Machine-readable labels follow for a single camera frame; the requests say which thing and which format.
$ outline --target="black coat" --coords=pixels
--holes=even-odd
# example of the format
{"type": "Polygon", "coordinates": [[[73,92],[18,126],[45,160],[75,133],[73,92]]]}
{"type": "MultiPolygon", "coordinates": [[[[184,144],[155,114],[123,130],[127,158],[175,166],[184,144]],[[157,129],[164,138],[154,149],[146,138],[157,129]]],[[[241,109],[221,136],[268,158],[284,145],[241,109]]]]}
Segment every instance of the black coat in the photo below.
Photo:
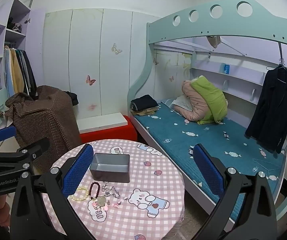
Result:
{"type": "Polygon", "coordinates": [[[267,72],[245,135],[254,137],[267,149],[281,152],[287,136],[287,69],[279,66],[267,72]]]}

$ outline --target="brown polka dot cloth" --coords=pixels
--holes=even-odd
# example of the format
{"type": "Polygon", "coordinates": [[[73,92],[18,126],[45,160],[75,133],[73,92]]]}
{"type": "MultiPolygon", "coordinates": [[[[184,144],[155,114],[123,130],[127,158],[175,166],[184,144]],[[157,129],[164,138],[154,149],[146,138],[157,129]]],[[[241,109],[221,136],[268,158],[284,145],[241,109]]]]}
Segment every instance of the brown polka dot cloth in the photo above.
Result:
{"type": "Polygon", "coordinates": [[[13,119],[20,147],[42,137],[50,140],[49,150],[34,161],[42,172],[47,172],[55,161],[82,142],[70,96],[50,86],[38,87],[37,93],[36,101],[25,93],[10,97],[5,102],[10,110],[5,115],[13,119]]]}

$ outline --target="folded black garment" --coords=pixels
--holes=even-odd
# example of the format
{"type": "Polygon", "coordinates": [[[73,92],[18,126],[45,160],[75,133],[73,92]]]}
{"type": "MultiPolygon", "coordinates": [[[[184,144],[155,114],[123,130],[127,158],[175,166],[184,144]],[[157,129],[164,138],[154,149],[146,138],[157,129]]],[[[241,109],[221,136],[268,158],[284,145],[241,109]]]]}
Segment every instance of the folded black garment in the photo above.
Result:
{"type": "Polygon", "coordinates": [[[130,108],[135,112],[141,112],[155,106],[158,106],[158,103],[150,95],[144,95],[140,98],[136,98],[132,100],[130,104],[130,108]]]}
{"type": "Polygon", "coordinates": [[[76,106],[77,104],[79,104],[77,95],[75,93],[71,93],[69,91],[65,91],[70,97],[71,97],[71,101],[72,101],[72,105],[76,106]]]}

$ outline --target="red stool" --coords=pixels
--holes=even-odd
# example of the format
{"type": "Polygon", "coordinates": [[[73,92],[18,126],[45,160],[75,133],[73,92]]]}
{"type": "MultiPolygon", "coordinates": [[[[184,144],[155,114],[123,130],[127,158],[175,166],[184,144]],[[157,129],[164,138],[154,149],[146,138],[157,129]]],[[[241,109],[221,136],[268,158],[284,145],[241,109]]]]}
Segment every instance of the red stool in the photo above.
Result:
{"type": "Polygon", "coordinates": [[[128,122],[127,125],[104,129],[100,131],[81,133],[80,137],[82,143],[88,143],[104,139],[123,139],[136,142],[138,139],[136,129],[132,125],[128,116],[124,115],[124,118],[128,122]]]}

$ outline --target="circular hole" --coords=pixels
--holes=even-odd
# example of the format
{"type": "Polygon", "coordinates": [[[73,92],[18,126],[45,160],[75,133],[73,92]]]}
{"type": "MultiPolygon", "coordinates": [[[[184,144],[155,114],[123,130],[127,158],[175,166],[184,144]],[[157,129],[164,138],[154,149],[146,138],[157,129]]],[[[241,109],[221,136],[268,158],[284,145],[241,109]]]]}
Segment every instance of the circular hole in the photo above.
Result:
{"type": "Polygon", "coordinates": [[[210,15],[212,18],[218,19],[222,15],[222,7],[219,4],[215,4],[210,8],[210,15]]]}
{"type": "Polygon", "coordinates": [[[192,10],[189,13],[189,21],[191,21],[192,23],[196,22],[199,18],[199,13],[196,10],[192,10]]]}
{"type": "Polygon", "coordinates": [[[249,17],[252,15],[252,6],[248,2],[240,2],[237,4],[237,12],[243,17],[249,17]]]}
{"type": "Polygon", "coordinates": [[[179,15],[176,15],[174,18],[173,18],[173,22],[172,22],[173,26],[178,26],[180,24],[180,16],[179,15]]]}

